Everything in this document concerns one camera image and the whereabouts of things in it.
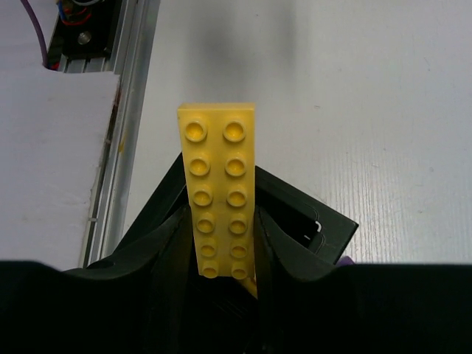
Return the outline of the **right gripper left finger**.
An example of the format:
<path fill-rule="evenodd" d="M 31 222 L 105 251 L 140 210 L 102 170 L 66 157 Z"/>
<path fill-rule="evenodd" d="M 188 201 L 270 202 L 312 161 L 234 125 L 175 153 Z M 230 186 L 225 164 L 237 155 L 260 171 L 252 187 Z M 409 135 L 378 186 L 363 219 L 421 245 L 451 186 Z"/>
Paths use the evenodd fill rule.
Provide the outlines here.
<path fill-rule="evenodd" d="M 190 209 L 88 268 L 1 263 L 3 353 L 177 353 Z"/>

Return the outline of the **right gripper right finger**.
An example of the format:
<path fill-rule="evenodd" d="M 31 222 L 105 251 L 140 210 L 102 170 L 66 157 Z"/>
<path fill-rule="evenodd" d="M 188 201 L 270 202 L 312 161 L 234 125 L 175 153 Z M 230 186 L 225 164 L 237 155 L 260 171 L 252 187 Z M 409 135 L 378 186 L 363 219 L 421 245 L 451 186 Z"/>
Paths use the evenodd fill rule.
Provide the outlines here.
<path fill-rule="evenodd" d="M 469 353 L 468 265 L 336 266 L 254 217 L 257 296 L 270 353 Z"/>

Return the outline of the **black two-compartment container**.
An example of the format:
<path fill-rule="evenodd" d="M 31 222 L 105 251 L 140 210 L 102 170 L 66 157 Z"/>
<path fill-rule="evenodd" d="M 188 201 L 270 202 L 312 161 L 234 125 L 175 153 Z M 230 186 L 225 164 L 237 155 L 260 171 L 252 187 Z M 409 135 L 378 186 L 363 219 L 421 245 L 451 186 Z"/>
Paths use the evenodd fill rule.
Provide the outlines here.
<path fill-rule="evenodd" d="M 263 169 L 256 204 L 293 244 L 336 262 L 357 224 Z M 88 269 L 105 297 L 103 326 L 120 353 L 264 353 L 254 285 L 198 274 L 182 159 L 176 159 L 117 249 Z"/>

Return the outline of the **yellow lego plate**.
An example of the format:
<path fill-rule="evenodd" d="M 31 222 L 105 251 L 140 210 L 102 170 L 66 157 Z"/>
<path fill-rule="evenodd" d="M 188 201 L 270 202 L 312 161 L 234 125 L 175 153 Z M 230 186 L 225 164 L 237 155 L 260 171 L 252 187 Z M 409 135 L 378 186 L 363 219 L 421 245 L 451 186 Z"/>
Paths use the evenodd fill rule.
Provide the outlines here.
<path fill-rule="evenodd" d="M 177 114 L 198 273 L 255 296 L 255 105 L 183 103 Z"/>

